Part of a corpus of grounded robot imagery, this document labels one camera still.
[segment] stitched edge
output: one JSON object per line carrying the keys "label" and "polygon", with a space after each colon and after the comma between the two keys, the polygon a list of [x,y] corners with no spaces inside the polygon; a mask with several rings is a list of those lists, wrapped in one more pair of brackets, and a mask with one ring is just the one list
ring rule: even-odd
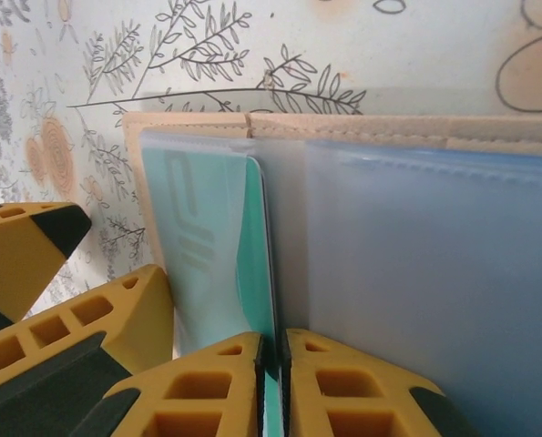
{"label": "stitched edge", "polygon": [[171,123],[150,123],[133,121],[128,125],[144,125],[146,127],[192,127],[198,130],[203,128],[219,129],[219,130],[252,130],[256,131],[270,131],[270,132],[291,132],[291,133],[308,133],[308,134],[330,134],[330,135],[342,135],[345,137],[369,137],[369,138],[381,138],[381,139],[419,139],[419,140],[433,140],[433,141],[449,141],[459,140],[468,141],[472,143],[497,143],[497,144],[542,144],[541,140],[535,140],[531,138],[520,139],[507,139],[502,137],[495,138],[481,138],[481,137],[455,137],[455,136],[440,136],[440,135],[407,135],[407,134],[389,134],[385,132],[363,132],[358,130],[336,130],[336,129],[306,129],[304,127],[242,127],[242,126],[220,126],[220,125],[193,125],[193,124],[176,124]]}

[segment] branch drawing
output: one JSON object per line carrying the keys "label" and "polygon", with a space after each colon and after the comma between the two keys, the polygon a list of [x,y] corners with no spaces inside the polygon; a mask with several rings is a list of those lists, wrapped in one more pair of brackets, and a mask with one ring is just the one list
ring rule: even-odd
{"label": "branch drawing", "polygon": [[147,242],[145,228],[136,223],[129,226],[126,217],[107,217],[108,229],[99,232],[100,247],[110,264],[120,253],[121,249],[129,247],[128,257],[135,262],[143,260],[143,245]]}
{"label": "branch drawing", "polygon": [[107,80],[115,96],[117,91],[123,92],[125,82],[130,83],[135,79],[133,68],[141,63],[138,54],[143,51],[138,41],[140,26],[134,25],[133,21],[128,25],[121,23],[120,29],[115,28],[115,34],[108,42],[105,42],[102,34],[95,33],[89,38],[87,51],[83,52],[87,62],[83,68],[89,84],[87,102],[95,94],[102,77]]}
{"label": "branch drawing", "polygon": [[133,172],[128,159],[123,158],[119,145],[107,147],[105,138],[96,130],[89,129],[80,112],[78,114],[84,129],[81,147],[88,147],[88,162],[94,161],[97,173],[102,178],[109,178],[111,192],[116,192],[119,200],[125,198],[129,193],[123,174],[130,182]]}
{"label": "branch drawing", "polygon": [[117,109],[113,111],[113,116],[118,116],[117,122],[115,123],[115,127],[121,127],[123,124],[122,116],[128,111],[118,103],[113,103],[113,105],[117,107]]}
{"label": "branch drawing", "polygon": [[[264,58],[267,65],[265,79],[255,87],[213,88],[200,91],[171,93],[170,88],[164,93],[147,97],[132,97],[121,100],[86,103],[71,107],[94,107],[102,105],[119,105],[145,100],[158,100],[162,104],[166,99],[174,97],[205,96],[214,101],[220,111],[233,111],[232,103],[220,94],[229,93],[262,93],[270,95],[271,107],[258,108],[256,112],[314,112],[316,114],[361,114],[359,109],[366,91],[354,92],[351,89],[341,90],[342,76],[332,71],[332,65],[326,66],[321,73],[311,63],[302,59],[302,55],[289,54],[285,44],[281,47],[281,62],[274,63],[268,57]],[[166,111],[172,109],[169,104]]]}
{"label": "branch drawing", "polygon": [[[159,13],[156,19],[159,22],[168,23],[168,28],[164,32],[158,30],[158,25],[154,25],[151,31],[149,50],[151,58],[138,82],[137,88],[133,93],[133,98],[138,94],[143,80],[149,70],[158,69],[165,73],[165,66],[179,61],[180,67],[195,80],[201,80],[202,76],[215,81],[215,76],[222,76],[228,81],[233,81],[230,74],[233,72],[236,76],[241,76],[241,69],[244,68],[244,58],[249,50],[235,52],[235,45],[240,43],[237,27],[250,27],[248,19],[252,14],[245,12],[238,14],[236,3],[232,5],[230,11],[226,5],[220,7],[220,20],[212,13],[211,6],[208,6],[206,13],[202,5],[209,0],[169,0],[169,12]],[[198,38],[198,28],[203,27],[203,37]],[[165,46],[173,45],[180,39],[190,43],[189,48],[179,50],[177,47],[167,57],[164,53]]]}

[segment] leaf pattern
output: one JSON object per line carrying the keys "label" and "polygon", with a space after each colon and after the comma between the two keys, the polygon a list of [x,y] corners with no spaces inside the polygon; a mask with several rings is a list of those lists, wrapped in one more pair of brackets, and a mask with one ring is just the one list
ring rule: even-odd
{"label": "leaf pattern", "polygon": [[[365,98],[286,37],[252,53],[261,17],[247,2],[159,0],[149,20],[108,15],[98,28],[82,25],[83,4],[0,0],[0,202],[69,196],[94,223],[31,313],[152,261],[121,133],[129,110],[359,114]],[[16,50],[32,54],[30,80],[5,61]]]}

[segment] light blue plastic sleeve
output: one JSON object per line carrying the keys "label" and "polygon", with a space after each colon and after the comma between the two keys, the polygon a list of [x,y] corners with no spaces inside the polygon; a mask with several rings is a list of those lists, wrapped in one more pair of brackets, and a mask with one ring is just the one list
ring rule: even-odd
{"label": "light blue plastic sleeve", "polygon": [[181,354],[250,330],[236,282],[246,156],[143,149]]}
{"label": "light blue plastic sleeve", "polygon": [[542,435],[542,158],[313,143],[311,329]]}

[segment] floral wallpaper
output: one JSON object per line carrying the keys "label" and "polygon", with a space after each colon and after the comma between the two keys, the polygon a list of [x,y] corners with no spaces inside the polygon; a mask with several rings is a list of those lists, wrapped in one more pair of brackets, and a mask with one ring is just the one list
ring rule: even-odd
{"label": "floral wallpaper", "polygon": [[33,312],[151,262],[126,112],[542,112],[540,57],[537,0],[0,0],[0,202],[93,219]]}

